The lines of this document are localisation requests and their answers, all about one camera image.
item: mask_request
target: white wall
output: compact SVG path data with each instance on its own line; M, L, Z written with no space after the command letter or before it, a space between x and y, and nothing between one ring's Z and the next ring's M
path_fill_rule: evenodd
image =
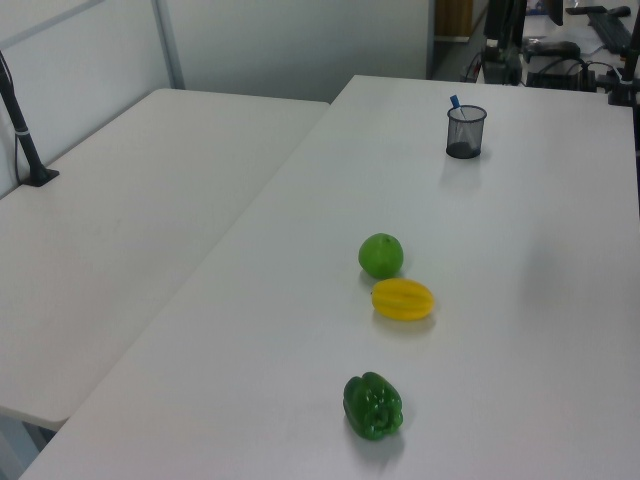
M354 74L425 78L432 3L159 0L187 89L328 102Z
M169 86L152 0L105 0L3 53L45 165L139 98ZM20 158L24 178L21 150ZM0 104L0 197L15 186L14 177L13 126Z
M0 2L0 48L40 32L45 26L89 8L102 0L2 0Z

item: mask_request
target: apple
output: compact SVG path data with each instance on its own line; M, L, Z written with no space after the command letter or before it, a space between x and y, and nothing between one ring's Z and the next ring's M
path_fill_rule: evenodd
M371 235L358 252L358 262L362 269L377 279L396 275L403 261L402 245L395 237L386 233Z

